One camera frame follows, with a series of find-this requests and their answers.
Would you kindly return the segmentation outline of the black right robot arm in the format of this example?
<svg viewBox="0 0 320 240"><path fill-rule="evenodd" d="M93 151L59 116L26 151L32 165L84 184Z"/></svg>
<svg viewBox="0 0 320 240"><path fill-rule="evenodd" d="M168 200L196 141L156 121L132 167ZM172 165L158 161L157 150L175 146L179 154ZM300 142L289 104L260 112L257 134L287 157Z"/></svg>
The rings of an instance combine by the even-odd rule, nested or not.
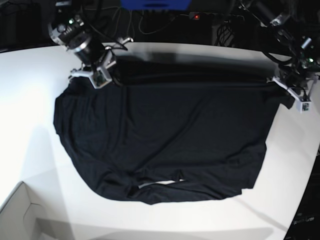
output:
<svg viewBox="0 0 320 240"><path fill-rule="evenodd" d="M114 50L126 51L126 44L134 40L114 39L94 27L101 18L102 0L97 1L92 17L87 10L84 0L56 0L48 33L54 43L81 61L81 68L71 70L69 78L88 78L94 88L100 89L113 81L111 72L117 63Z"/></svg>

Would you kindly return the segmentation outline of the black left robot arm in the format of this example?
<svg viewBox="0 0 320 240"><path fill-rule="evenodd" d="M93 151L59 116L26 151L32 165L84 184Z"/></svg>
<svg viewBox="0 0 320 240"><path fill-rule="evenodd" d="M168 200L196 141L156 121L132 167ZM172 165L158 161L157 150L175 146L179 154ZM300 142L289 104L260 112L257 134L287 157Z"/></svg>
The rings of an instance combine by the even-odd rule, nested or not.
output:
<svg viewBox="0 0 320 240"><path fill-rule="evenodd" d="M280 60L269 51L263 54L276 63L279 76L274 80L290 95L304 103L310 80L320 78L320 2L318 0L241 0L246 11L288 51Z"/></svg>

